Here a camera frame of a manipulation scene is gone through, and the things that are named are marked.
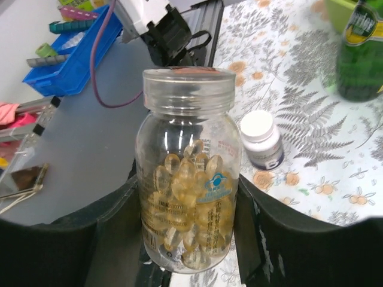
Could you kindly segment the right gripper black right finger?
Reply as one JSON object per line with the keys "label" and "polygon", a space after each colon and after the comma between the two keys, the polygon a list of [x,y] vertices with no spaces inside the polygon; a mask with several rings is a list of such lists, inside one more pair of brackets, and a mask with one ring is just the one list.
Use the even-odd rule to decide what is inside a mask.
{"label": "right gripper black right finger", "polygon": [[339,227],[300,213],[239,178],[234,224],[247,286],[381,286],[382,219]]}

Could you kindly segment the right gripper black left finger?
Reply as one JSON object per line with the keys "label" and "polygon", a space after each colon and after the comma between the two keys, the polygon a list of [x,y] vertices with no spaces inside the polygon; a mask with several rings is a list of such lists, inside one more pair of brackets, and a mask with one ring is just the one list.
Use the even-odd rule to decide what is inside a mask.
{"label": "right gripper black left finger", "polygon": [[51,224],[1,220],[1,286],[134,286],[141,220],[136,176]]}

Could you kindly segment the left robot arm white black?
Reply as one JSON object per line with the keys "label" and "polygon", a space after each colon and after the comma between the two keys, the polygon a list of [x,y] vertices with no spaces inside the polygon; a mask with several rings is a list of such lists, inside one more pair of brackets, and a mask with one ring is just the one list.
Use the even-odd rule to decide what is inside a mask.
{"label": "left robot arm white black", "polygon": [[108,3],[123,25],[122,42],[142,39],[156,66],[196,66],[192,52],[212,39],[207,30],[192,34],[184,17],[169,1]]}

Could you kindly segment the clear bottle of yellow capsules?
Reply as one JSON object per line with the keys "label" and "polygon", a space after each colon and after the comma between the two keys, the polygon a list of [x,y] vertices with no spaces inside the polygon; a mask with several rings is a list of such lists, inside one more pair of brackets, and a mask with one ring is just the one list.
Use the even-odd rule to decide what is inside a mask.
{"label": "clear bottle of yellow capsules", "polygon": [[205,271],[233,236],[242,144],[229,115],[233,72],[204,67],[147,69],[149,113],[135,157],[144,246],[175,273]]}

